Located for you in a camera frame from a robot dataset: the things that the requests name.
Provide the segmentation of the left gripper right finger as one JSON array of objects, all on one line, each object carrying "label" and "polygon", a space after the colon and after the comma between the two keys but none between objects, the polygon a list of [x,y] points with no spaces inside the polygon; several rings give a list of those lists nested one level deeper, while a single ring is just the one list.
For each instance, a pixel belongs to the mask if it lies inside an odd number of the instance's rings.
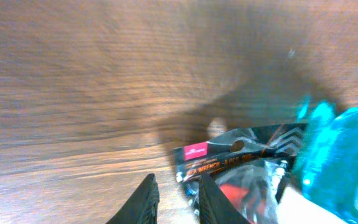
[{"label": "left gripper right finger", "polygon": [[250,224],[208,174],[199,179],[199,205],[201,224]]}]

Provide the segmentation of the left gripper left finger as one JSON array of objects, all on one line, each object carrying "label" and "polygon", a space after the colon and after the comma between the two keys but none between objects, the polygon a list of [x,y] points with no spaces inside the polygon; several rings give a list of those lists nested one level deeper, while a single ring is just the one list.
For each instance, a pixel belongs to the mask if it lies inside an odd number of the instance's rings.
[{"label": "left gripper left finger", "polygon": [[160,194],[155,174],[148,174],[106,224],[157,224]]}]

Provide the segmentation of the hex wrench set packet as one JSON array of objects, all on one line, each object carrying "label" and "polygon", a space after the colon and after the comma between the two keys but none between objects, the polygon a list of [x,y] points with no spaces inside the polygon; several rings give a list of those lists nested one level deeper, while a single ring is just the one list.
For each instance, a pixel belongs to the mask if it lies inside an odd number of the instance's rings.
[{"label": "hex wrench set packet", "polygon": [[208,174],[249,223],[278,223],[278,204],[305,128],[305,123],[238,128],[175,148],[176,179],[198,220],[199,179]]}]

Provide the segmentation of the teal mouthwash bottle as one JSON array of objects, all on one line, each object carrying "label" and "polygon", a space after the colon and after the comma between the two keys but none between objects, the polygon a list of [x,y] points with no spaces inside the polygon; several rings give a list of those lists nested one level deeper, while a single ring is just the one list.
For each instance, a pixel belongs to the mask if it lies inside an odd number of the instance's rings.
[{"label": "teal mouthwash bottle", "polygon": [[358,223],[358,107],[306,100],[296,118],[307,121],[292,174],[302,195],[346,223]]}]

